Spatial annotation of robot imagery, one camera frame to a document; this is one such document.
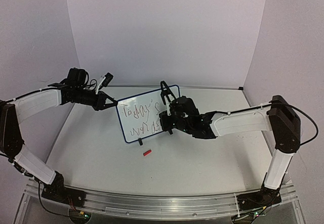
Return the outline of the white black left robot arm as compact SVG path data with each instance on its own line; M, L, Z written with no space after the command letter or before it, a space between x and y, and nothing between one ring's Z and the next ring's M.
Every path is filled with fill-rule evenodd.
M95 80L86 70L71 68L60 82L1 101L1 156L21 174L49 185L55 200L64 201L67 188L57 182L59 173L44 162L51 141L72 105L95 111L117 106L117 100L103 91L112 79L109 72Z

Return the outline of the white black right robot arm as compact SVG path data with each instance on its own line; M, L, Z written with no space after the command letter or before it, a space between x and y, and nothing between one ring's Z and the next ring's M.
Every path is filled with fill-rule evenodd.
M159 114L160 124L168 133L177 129L196 139L211 140L241 132L272 132L275 150L263 186L279 189L293 155L301 146L301 120L283 97L274 96L268 105L204 114L186 96L162 94L161 97L166 110Z

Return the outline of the red marker cap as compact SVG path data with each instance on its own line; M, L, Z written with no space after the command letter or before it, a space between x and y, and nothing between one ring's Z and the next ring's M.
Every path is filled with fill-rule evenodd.
M143 153L143 156L147 156L150 153L151 153L151 150L147 150L146 152Z

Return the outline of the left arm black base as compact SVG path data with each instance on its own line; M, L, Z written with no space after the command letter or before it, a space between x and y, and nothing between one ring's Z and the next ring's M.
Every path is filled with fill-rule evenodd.
M72 207L82 207L85 202L86 193L66 187L63 175L55 171L52 183L44 184L41 197L58 203L69 204Z

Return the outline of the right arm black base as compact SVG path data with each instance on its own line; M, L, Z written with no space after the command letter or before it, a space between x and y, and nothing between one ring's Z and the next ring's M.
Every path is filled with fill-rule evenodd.
M261 189L255 192L240 194L237 197L239 210L247 211L261 207L269 207L273 204L281 203L280 187L278 189L269 189L261 186Z

